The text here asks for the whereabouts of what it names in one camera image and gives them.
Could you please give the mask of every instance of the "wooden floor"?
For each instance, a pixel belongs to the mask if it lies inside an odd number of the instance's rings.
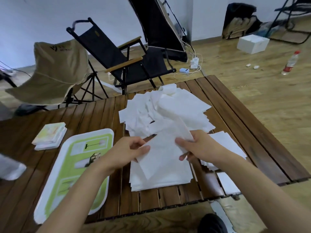
[[[297,28],[311,31],[311,20],[301,22]],[[302,45],[270,41],[264,52],[253,55],[237,50],[237,42],[238,40],[225,40],[218,43],[196,45],[194,48],[196,53],[203,56],[202,68],[205,73],[216,75],[289,152],[311,172],[311,39]],[[301,50],[298,63],[290,74],[282,75],[281,71],[287,60],[298,49]],[[134,50],[131,52],[131,57],[138,54],[140,52]],[[95,59],[91,59],[91,62],[96,70],[104,69]],[[259,65],[260,68],[254,70],[254,65]],[[181,67],[187,67],[186,64],[179,62],[173,62],[173,66],[177,70]],[[27,75],[19,75],[15,81],[23,82],[28,77]],[[174,79],[173,75],[166,75],[162,78],[165,84],[169,84],[202,76],[201,73],[198,73],[181,80]],[[99,77],[100,80],[112,84],[104,72],[100,72]],[[160,85],[160,81],[155,80],[155,83],[157,86]],[[8,87],[6,83],[0,83],[0,101],[13,110],[20,102],[3,91],[6,87]],[[150,83],[145,81],[128,87],[128,91],[136,92],[149,88],[151,88]],[[110,89],[107,89],[107,92],[109,96],[118,95]],[[292,184],[282,187],[282,189],[292,198],[311,209],[311,181]],[[264,224],[243,196],[238,201],[232,198],[221,199],[220,203],[236,232],[258,233],[263,230]],[[172,211],[168,215],[150,213],[148,216],[135,216],[135,219],[128,218],[118,220],[118,222],[107,222],[102,228],[94,227],[97,230],[96,232],[109,232],[109,229],[121,224],[122,229],[130,231],[131,229],[134,230],[137,225],[141,226],[143,222],[144,232],[187,232],[187,230],[196,227],[198,221],[193,221],[193,219],[200,218],[204,208],[205,206],[202,204],[197,204],[193,210],[191,208],[187,211],[171,209]],[[189,222],[193,224],[193,227],[176,220],[178,218],[187,219],[187,217],[189,217]]]

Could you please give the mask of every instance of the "black shoe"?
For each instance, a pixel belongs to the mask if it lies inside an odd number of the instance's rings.
[[[219,216],[209,213],[201,219],[197,233],[228,233],[228,231]]]

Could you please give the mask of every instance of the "baseboard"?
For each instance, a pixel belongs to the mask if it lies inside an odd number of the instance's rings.
[[[213,37],[213,38],[208,38],[208,39],[200,39],[200,40],[191,41],[191,44],[199,45],[199,44],[205,44],[205,43],[216,43],[216,42],[220,42],[221,40],[222,40],[222,36],[218,36],[218,37]]]

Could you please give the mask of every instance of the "plastic water bottle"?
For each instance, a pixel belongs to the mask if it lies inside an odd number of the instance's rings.
[[[283,75],[290,73],[291,69],[297,63],[299,53],[300,53],[299,50],[295,51],[294,54],[292,55],[292,57],[288,60],[285,68],[282,70]]]
[[[0,154],[0,178],[5,180],[18,179],[26,170],[26,166],[7,156]]]

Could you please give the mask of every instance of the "white box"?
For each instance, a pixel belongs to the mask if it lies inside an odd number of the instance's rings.
[[[252,34],[239,38],[237,48],[249,54],[254,54],[264,51],[269,43],[269,40],[270,39]]]

